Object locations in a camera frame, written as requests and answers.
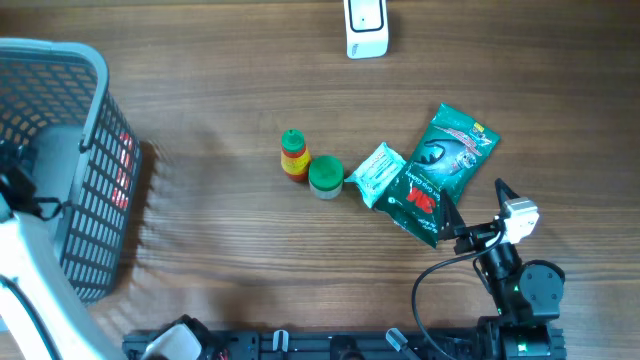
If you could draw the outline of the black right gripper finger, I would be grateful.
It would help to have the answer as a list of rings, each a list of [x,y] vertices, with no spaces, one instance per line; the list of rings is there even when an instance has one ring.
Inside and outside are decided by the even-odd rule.
[[[500,207],[499,216],[502,218],[513,217],[514,212],[517,210],[520,196],[501,178],[495,180],[495,189]]]
[[[451,240],[467,234],[466,224],[445,189],[440,192],[440,229],[438,239]]]

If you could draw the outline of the green 3M gloves packet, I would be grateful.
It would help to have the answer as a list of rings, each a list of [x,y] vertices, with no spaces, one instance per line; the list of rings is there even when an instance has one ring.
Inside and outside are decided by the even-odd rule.
[[[431,247],[443,227],[441,192],[458,202],[489,158],[500,135],[471,116],[441,104],[420,142],[374,204],[396,225]]]

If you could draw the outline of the teal wet wipes packet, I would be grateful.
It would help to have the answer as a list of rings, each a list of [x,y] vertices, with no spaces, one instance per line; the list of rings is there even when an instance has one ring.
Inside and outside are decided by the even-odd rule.
[[[406,161],[399,153],[382,142],[345,182],[355,184],[365,205],[372,208],[405,164]]]

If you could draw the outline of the green lid white jar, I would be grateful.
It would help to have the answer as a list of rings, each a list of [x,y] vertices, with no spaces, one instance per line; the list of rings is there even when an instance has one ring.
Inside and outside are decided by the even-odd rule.
[[[330,200],[337,197],[344,183],[342,162],[331,155],[315,158],[309,167],[308,181],[311,192],[317,198]]]

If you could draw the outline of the red yellow sauce bottle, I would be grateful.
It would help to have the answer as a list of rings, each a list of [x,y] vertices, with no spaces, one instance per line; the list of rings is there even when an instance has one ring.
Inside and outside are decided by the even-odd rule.
[[[281,167],[284,173],[295,182],[306,181],[311,159],[304,134],[294,128],[286,130],[281,137]]]

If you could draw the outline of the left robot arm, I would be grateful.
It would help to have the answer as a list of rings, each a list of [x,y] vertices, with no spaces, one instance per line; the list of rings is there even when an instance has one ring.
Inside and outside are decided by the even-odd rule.
[[[1,319],[27,359],[123,359],[54,255],[46,223],[69,204],[35,195],[22,150],[1,142]]]

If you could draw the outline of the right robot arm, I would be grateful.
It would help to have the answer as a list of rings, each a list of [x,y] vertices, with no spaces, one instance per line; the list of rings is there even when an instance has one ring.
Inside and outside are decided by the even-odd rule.
[[[471,335],[474,359],[565,359],[563,331],[551,325],[560,316],[564,271],[545,260],[525,262],[516,245],[531,235],[537,205],[495,181],[499,213],[487,223],[468,226],[449,194],[441,192],[441,240],[454,239],[457,255],[472,255],[476,274],[498,314],[478,320]]]

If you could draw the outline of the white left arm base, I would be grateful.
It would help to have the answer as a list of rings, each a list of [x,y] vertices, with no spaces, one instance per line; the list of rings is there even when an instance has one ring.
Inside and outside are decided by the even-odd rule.
[[[141,359],[211,359],[218,347],[217,340],[203,323],[196,318],[183,315],[153,339]]]

